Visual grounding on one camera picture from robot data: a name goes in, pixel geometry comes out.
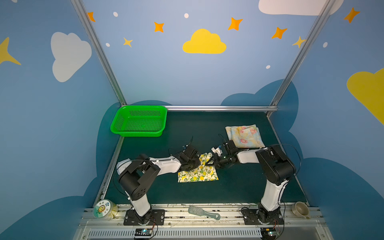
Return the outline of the green lemon print skirt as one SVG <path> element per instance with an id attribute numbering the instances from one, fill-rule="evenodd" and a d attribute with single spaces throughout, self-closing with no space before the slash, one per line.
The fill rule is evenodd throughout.
<path id="1" fill-rule="evenodd" d="M 181 171 L 178 173 L 178 183 L 218 181 L 219 177 L 216 168 L 213 165 L 206 165 L 212 157 L 212 153 L 202 154 L 199 158 L 200 165 L 197 168 L 189 172 Z"/>

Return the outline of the pastel floral skirt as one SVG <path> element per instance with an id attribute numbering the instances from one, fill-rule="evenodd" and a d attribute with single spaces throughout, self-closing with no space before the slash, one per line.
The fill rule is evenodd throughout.
<path id="1" fill-rule="evenodd" d="M 228 138 L 239 149 L 264 148 L 260 130 L 256 125 L 225 127 Z"/>

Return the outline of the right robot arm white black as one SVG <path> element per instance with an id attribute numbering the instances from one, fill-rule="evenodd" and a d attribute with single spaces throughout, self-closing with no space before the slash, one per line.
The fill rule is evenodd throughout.
<path id="1" fill-rule="evenodd" d="M 288 182 L 300 171 L 288 158 L 279 144 L 256 149 L 238 149 L 233 144 L 225 144 L 227 155 L 221 149 L 213 148 L 213 156 L 206 166 L 225 168 L 235 163 L 259 164 L 267 179 L 260 211 L 265 215 L 276 214 L 280 209 L 281 197 Z"/>

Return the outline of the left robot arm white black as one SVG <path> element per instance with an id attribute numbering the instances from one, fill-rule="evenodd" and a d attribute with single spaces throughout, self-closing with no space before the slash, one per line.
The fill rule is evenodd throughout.
<path id="1" fill-rule="evenodd" d="M 128 196 L 136 216 L 147 219 L 152 207 L 147 192 L 157 176 L 190 171 L 200 165 L 196 150 L 184 150 L 177 156 L 150 158 L 145 154 L 117 163 L 118 183 Z"/>

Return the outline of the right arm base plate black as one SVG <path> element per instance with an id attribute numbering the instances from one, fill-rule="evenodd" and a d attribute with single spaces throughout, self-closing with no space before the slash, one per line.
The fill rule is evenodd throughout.
<path id="1" fill-rule="evenodd" d="M 245 225 L 283 225 L 285 223 L 280 207 L 271 212 L 264 208 L 242 208 L 240 212 L 243 215 Z"/>

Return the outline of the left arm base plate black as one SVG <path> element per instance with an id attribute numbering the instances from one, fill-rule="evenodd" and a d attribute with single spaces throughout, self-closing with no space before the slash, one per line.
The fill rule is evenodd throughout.
<path id="1" fill-rule="evenodd" d="M 143 217 L 140 217 L 135 210 L 127 210 L 124 217 L 124 226 L 149 226 L 154 223 L 163 226 L 165 210 L 150 210 Z"/>

